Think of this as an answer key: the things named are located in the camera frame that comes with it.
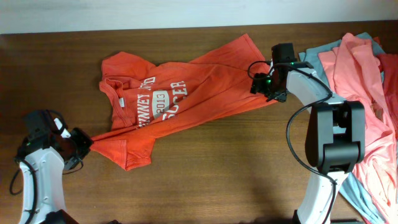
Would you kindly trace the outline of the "orange soccer t-shirt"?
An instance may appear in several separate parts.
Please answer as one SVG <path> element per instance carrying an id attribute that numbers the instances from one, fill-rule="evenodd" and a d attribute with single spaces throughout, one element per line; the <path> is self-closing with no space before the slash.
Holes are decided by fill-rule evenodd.
<path id="1" fill-rule="evenodd" d="M 91 149 L 124 170 L 146 166 L 158 138 L 267 106 L 250 88 L 251 76 L 268 70 L 248 35 L 190 62 L 154 65 L 126 52 L 108 57 L 99 88 L 113 108 L 112 125 Z"/>

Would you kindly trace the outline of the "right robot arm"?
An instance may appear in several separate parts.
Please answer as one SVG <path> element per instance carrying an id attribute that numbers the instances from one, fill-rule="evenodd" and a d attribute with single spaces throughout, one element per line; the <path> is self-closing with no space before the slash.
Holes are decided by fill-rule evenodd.
<path id="1" fill-rule="evenodd" d="M 360 101 L 348 101 L 337 95 L 317 75 L 309 62 L 295 58 L 291 43 L 271 48 L 267 73 L 250 75 L 252 94 L 261 93 L 268 101 L 285 102 L 295 95 L 303 107 L 286 126 L 287 145 L 293 148 L 290 128 L 294 119 L 309 111 L 305 155 L 297 162 L 310 171 L 304 199 L 294 211 L 292 223 L 330 223 L 330 215 L 342 183 L 364 159 L 365 115 Z"/>

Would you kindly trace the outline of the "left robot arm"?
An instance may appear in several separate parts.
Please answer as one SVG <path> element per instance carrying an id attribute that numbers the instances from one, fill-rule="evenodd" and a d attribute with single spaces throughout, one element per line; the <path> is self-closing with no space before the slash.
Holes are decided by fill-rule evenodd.
<path id="1" fill-rule="evenodd" d="M 54 110 L 24 116 L 28 135 L 14 158 L 23 177 L 20 223 L 76 223 L 67 213 L 62 178 L 83 165 L 93 141 L 80 128 L 68 130 Z"/>

